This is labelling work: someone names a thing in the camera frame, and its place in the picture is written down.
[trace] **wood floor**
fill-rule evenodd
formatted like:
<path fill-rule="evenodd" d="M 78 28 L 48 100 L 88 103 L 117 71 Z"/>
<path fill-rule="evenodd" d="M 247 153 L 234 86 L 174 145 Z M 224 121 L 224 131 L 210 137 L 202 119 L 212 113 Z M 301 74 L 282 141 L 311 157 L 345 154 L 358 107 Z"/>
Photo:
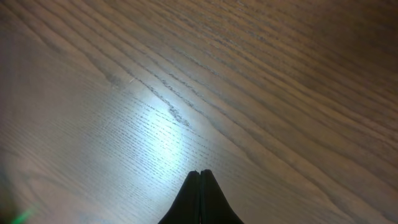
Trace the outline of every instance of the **wood floor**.
<path fill-rule="evenodd" d="M 0 160 L 28 223 L 202 169 L 245 223 L 398 223 L 398 1 L 1 0 Z"/>

